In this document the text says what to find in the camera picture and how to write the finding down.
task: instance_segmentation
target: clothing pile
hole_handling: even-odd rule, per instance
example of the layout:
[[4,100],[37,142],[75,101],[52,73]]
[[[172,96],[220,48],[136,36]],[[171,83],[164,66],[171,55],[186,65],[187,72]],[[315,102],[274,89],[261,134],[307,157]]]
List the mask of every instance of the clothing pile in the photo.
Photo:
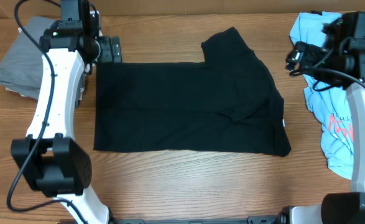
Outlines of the clothing pile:
[[[323,25],[339,17],[341,14],[332,12],[322,12],[321,15],[300,13],[290,32],[293,44],[302,41],[322,47],[326,40],[326,34],[322,32]],[[346,92],[342,87],[317,92],[312,89],[316,80],[308,75],[304,75],[304,78],[308,83],[308,87],[304,89],[308,110],[313,112],[323,130],[320,145],[328,160],[328,167],[336,174],[351,179],[354,134]],[[320,82],[316,88],[327,86],[328,84]]]
[[[38,42],[54,22],[53,19],[34,16],[29,19],[25,29]],[[0,84],[22,96],[38,99],[42,77],[42,53],[21,32],[0,63]]]

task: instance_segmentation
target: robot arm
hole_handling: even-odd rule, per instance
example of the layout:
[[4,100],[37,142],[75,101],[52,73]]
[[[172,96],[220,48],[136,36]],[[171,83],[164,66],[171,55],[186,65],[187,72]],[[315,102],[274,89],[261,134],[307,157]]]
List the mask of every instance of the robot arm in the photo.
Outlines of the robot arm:
[[[43,55],[43,78],[35,115],[26,138],[12,141],[11,154],[21,168],[38,142],[38,149],[23,170],[31,189],[61,202],[78,223],[108,224],[113,216],[90,185],[91,161],[75,142],[73,115],[85,68],[92,68],[97,62],[120,60],[121,55],[113,53],[119,50],[119,42],[114,38],[116,42],[112,45],[109,37],[99,36],[99,14],[96,10],[90,12],[88,1],[62,0],[61,7],[62,20],[40,38],[40,46],[52,63],[55,77]],[[53,78],[55,85],[50,98]],[[51,99],[47,126],[39,138]],[[47,151],[52,151],[53,156],[43,157]]]
[[365,12],[344,14],[326,24],[323,31],[328,34],[328,51],[297,42],[286,59],[287,69],[293,70],[299,63],[300,68],[291,76],[305,72],[330,87],[342,86],[347,91],[354,131],[351,193],[329,194],[322,205],[286,208],[279,215],[290,224],[365,223]]

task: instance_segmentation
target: black t-shirt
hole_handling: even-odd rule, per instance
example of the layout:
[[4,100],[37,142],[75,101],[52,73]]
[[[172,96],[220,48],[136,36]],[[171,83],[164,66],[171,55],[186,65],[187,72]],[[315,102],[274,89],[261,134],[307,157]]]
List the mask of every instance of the black t-shirt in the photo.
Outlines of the black t-shirt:
[[290,150],[284,100],[235,28],[202,43],[202,63],[104,63],[97,68],[94,148]]

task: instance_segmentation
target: folded gray shirt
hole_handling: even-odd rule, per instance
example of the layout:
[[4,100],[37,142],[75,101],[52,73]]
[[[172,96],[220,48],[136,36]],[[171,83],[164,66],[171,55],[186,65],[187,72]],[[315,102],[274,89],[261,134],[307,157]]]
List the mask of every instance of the folded gray shirt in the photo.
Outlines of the folded gray shirt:
[[[38,42],[44,30],[54,22],[53,19],[36,16],[25,28]],[[38,99],[42,75],[42,53],[21,32],[0,63],[0,84],[21,95]]]

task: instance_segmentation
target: wood grain surface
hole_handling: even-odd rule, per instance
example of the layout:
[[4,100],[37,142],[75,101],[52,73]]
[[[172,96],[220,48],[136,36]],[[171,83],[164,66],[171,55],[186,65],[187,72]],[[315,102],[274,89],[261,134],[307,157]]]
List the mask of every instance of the wood grain surface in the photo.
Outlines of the wood grain surface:
[[[18,0],[0,0],[0,18],[13,18]],[[160,16],[202,14],[365,11],[365,0],[91,0],[102,16]],[[59,17],[60,10],[42,1],[29,1],[20,18]]]
[[[75,136],[93,162],[91,184],[116,218],[246,218],[276,214],[286,205],[318,204],[327,193],[349,191],[349,181],[327,168],[320,148],[320,123],[303,97],[306,83],[302,77],[290,78],[284,69],[296,18],[297,14],[103,18],[103,33],[120,36],[124,62],[201,62],[201,42],[235,26],[268,66],[285,99],[285,129],[292,145],[292,152],[283,158],[225,152],[94,151],[93,74],[75,112]],[[17,34],[13,20],[0,19],[0,61]],[[35,100],[0,85],[0,223],[55,223],[71,218],[61,205],[27,213],[13,213],[6,207],[7,191],[18,171],[10,155],[11,141],[24,138],[35,106]],[[45,200],[23,179],[13,204],[26,207]]]

